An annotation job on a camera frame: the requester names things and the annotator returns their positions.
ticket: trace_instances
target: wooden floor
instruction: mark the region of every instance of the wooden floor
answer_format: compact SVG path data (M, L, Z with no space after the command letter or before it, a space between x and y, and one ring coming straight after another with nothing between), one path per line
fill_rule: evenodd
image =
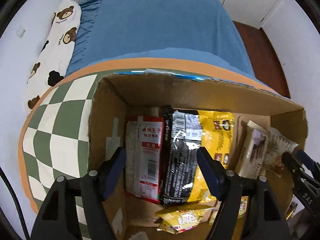
M234 22L247 49L256 78L280 95L290 98L290 93L278 57L262 29Z

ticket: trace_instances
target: silver bolt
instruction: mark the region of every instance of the silver bolt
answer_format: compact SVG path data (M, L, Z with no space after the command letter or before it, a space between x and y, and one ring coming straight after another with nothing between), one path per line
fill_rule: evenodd
M232 177L232 176L235 175L235 173L232 170L226 170L226 175L229 176L229 177Z
M64 181L64 176L59 176L56 179L57 182L63 182Z
M89 172L89 176L94 177L98 174L98 172L96 170L92 170Z
M262 181L262 182L266 182L267 181L267 177L266 176L259 176L259 180Z

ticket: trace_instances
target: blue bed sheet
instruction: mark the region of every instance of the blue bed sheet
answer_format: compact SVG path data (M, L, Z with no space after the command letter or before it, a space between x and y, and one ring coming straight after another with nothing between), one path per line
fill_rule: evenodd
M254 77L243 41L219 0L84 0L79 5L81 24L66 75L130 53L145 57L152 50L157 51L153 57L168 57L160 50L177 48L179 55L172 50L170 58L236 68Z

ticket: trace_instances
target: wall outlet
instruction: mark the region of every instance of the wall outlet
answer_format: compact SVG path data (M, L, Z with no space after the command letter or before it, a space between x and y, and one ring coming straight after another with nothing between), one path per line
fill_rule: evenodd
M22 36L24 35L25 31L26 31L25 28L20 25L20 26L19 26L19 29L17 30L17 35L18 35L20 38L22 38Z

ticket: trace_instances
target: yellow packaging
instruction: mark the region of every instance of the yellow packaging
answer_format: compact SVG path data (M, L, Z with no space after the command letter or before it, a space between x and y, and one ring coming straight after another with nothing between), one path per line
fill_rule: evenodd
M172 234L182 233L196 227L202 220L205 212L213 209L212 206L187 204L179 207L165 208L155 213L163 219L159 230Z
M229 153L232 145L234 117L230 112L198 110L202 126L201 146L206 147L211 157L220 161L224 168L228 166ZM210 194L199 166L188 202L207 203L216 198Z
M217 217L218 210L220 208L221 202L217 202L216 206L214 207L214 210L212 211L210 220L209 220L209 225L212 225L214 220ZM240 202L240 208L239 208L239 213L238 213L238 219L244 217L245 213L247 212L247 204L248 204L248 197L241 197L241 202Z

